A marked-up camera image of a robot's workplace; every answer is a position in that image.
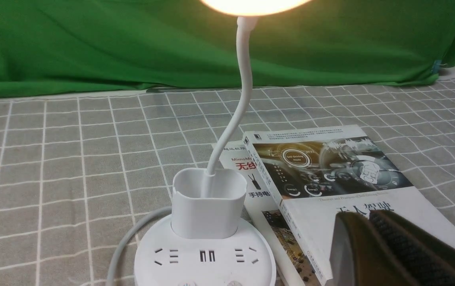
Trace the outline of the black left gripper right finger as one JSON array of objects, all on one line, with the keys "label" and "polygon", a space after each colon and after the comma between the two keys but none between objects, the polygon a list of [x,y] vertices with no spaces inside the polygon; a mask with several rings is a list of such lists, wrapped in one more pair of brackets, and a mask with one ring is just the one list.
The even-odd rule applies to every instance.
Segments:
[{"label": "black left gripper right finger", "polygon": [[455,248],[393,211],[371,211],[369,220],[420,286],[455,286]]}]

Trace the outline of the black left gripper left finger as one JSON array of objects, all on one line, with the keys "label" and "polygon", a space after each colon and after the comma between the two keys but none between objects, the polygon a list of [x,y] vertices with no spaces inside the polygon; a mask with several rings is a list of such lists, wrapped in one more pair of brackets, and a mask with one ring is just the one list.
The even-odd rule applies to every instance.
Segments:
[{"label": "black left gripper left finger", "polygon": [[420,286],[372,222],[354,212],[337,213],[330,251],[335,286]]}]

